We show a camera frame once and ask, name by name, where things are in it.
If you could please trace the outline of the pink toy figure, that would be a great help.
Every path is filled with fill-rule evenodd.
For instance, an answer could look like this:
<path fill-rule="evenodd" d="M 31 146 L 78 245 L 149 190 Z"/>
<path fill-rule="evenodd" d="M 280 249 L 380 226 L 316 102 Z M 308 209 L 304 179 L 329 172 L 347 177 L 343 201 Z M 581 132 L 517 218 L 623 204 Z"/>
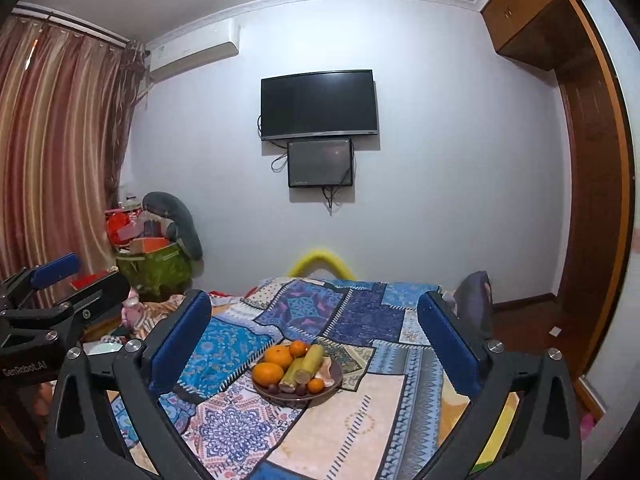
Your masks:
<path fill-rule="evenodd" d="M 120 319 L 122 326 L 130 332 L 133 332 L 137 325 L 141 322 L 144 315 L 144 304 L 140 301 L 137 289 L 131 287 L 127 298 L 122 302 L 120 309 Z"/>

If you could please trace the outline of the mandarin on plate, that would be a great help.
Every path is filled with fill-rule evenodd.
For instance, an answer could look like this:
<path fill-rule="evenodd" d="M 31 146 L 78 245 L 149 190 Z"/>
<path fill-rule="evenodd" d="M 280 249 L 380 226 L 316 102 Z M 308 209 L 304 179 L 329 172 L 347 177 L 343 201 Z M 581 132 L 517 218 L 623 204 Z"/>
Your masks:
<path fill-rule="evenodd" d="M 276 344 L 266 350 L 262 360 L 266 363 L 280 366 L 282 370 L 287 370 L 293 363 L 294 356 L 292 356 L 289 346 Z"/>

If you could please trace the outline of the red box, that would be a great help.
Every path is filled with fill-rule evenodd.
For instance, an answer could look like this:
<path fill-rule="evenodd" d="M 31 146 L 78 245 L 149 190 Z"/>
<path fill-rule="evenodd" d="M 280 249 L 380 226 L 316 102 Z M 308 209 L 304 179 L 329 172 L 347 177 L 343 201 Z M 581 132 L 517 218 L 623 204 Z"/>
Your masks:
<path fill-rule="evenodd" d="M 112 246 L 125 246 L 137 236 L 134 232 L 136 215 L 133 212 L 109 210 L 105 214 L 106 235 Z"/>

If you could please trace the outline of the striped brown curtain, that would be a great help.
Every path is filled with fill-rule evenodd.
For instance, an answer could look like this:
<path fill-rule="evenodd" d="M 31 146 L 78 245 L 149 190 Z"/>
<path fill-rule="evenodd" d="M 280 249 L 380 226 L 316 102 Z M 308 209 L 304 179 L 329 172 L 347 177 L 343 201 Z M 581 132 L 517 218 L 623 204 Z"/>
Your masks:
<path fill-rule="evenodd" d="M 115 47 L 11 15 L 1 27 L 1 274 L 72 252 L 79 275 L 114 266 L 105 214 L 145 66 Z"/>

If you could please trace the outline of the grey plush toy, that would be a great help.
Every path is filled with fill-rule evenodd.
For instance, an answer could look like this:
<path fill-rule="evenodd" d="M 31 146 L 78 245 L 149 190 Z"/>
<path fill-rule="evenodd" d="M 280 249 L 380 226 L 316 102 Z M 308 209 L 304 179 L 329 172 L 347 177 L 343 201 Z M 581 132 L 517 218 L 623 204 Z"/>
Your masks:
<path fill-rule="evenodd" d="M 168 221 L 164 231 L 166 237 L 178 243 L 192 261 L 203 258 L 203 248 L 194 220 L 189 209 L 178 197 L 166 192 L 149 192 L 143 197 L 142 207 L 145 211 Z"/>

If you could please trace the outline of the small mandarin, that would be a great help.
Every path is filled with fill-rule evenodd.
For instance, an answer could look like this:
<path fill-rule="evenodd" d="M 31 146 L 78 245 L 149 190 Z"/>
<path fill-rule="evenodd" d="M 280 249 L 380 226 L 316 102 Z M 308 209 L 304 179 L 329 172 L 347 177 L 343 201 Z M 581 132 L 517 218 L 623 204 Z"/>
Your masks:
<path fill-rule="evenodd" d="M 301 340 L 294 340 L 288 345 L 288 351 L 294 359 L 306 356 L 308 346 Z"/>
<path fill-rule="evenodd" d="M 306 386 L 307 386 L 307 392 L 309 394 L 322 393 L 324 388 L 326 388 L 326 384 L 324 383 L 324 380 L 321 378 L 312 378 Z"/>

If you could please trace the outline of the black wall television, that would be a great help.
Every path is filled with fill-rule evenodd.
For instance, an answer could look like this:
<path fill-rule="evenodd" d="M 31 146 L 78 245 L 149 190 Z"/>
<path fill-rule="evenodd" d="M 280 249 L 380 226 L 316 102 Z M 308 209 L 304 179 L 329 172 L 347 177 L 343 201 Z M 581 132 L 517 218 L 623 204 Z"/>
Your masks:
<path fill-rule="evenodd" d="M 375 136 L 378 106 L 372 70 L 330 70 L 265 78 L 260 83 L 265 140 Z"/>

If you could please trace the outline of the small black wall monitor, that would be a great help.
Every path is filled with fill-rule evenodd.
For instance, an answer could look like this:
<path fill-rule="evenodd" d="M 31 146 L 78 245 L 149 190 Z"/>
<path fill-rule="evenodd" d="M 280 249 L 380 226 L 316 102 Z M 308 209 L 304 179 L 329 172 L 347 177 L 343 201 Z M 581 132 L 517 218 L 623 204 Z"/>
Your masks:
<path fill-rule="evenodd" d="M 353 183 L 351 140 L 296 140 L 288 144 L 289 188 L 344 188 Z"/>

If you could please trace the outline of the patchwork patterned bedspread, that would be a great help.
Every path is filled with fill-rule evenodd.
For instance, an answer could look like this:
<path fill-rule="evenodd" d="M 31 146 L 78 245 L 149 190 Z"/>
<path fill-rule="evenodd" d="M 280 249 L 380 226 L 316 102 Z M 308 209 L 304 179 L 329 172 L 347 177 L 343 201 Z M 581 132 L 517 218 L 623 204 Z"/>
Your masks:
<path fill-rule="evenodd" d="M 426 292 L 312 278 L 215 292 L 160 407 L 215 479 L 411 479 L 470 403 L 419 325 Z"/>

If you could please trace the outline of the large orange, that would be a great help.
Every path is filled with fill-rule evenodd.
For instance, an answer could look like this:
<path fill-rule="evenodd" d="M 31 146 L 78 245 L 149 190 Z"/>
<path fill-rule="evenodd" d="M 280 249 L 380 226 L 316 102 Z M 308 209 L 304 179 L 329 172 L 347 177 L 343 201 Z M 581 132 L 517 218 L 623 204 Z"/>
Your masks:
<path fill-rule="evenodd" d="M 284 369 L 279 364 L 259 362 L 252 369 L 254 383 L 262 388 L 279 385 L 284 376 Z"/>

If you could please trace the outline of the yellow sugarcane piece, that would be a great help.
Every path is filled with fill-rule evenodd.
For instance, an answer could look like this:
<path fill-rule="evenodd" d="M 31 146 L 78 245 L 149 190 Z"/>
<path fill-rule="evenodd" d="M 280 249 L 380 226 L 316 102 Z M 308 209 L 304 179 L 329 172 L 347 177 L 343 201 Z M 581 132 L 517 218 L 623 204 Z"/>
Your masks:
<path fill-rule="evenodd" d="M 295 373 L 295 381 L 297 385 L 306 385 L 318 373 L 323 362 L 324 349 L 321 344 L 312 344 L 305 356 L 302 364 Z"/>

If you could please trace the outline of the green sugarcane piece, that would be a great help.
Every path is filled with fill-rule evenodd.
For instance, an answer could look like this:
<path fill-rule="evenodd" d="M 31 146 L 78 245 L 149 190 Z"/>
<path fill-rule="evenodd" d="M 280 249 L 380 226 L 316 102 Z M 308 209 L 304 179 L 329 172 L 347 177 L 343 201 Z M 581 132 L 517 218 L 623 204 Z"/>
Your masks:
<path fill-rule="evenodd" d="M 285 371 L 284 376 L 279 382 L 279 390 L 283 393 L 293 393 L 297 388 L 296 373 L 302 367 L 304 362 L 303 358 L 296 358 L 288 369 Z"/>

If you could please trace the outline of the white air conditioner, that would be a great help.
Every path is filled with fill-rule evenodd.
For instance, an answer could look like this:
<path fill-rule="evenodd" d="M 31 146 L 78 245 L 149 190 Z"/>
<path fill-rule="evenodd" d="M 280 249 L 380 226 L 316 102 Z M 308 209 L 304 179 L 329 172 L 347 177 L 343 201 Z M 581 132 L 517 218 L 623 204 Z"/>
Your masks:
<path fill-rule="evenodd" d="M 240 25 L 233 19 L 191 30 L 153 48 L 149 55 L 152 82 L 233 58 L 240 52 Z"/>

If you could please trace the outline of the pink white peeled fruit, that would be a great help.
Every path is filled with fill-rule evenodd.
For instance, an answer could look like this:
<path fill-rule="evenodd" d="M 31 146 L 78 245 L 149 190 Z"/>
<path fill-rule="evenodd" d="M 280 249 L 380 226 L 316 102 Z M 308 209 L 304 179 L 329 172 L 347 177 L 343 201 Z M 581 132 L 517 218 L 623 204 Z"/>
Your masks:
<path fill-rule="evenodd" d="M 326 384 L 326 388 L 329 388 L 335 384 L 335 379 L 332 375 L 332 360 L 329 356 L 325 356 L 320 364 L 318 372 L 314 375 L 314 378 L 321 378 Z"/>

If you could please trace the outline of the brown wooden wardrobe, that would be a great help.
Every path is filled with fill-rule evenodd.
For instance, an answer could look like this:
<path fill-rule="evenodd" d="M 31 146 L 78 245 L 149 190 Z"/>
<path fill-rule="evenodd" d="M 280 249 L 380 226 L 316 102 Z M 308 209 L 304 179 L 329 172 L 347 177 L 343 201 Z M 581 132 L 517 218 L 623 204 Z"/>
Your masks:
<path fill-rule="evenodd" d="M 558 298 L 570 374 L 594 361 L 622 290 L 634 215 L 626 108 L 611 57 L 578 0 L 488 0 L 496 52 L 555 73 L 570 146 L 570 230 Z"/>

